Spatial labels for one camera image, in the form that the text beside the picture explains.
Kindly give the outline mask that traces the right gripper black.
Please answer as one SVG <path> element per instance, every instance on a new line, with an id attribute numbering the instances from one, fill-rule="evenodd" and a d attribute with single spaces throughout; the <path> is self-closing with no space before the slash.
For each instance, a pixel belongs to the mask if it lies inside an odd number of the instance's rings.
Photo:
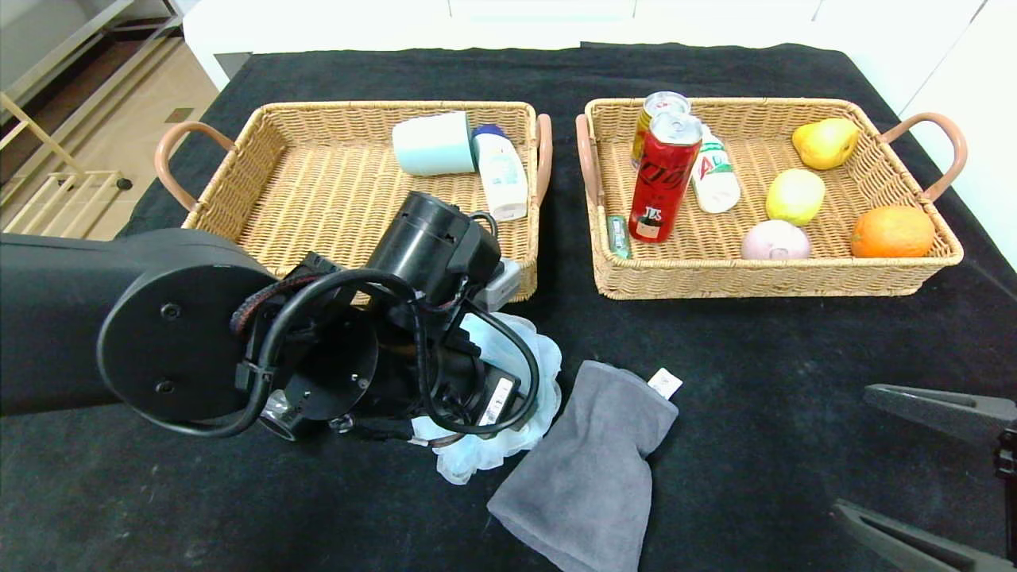
<path id="1" fill-rule="evenodd" d="M 887 384 L 869 385 L 864 401 L 901 419 L 978 446 L 996 446 L 1003 485 L 1006 558 L 931 535 L 857 504 L 836 500 L 839 524 L 902 571 L 1014 571 L 1016 566 L 1016 406 L 1013 400 Z"/>

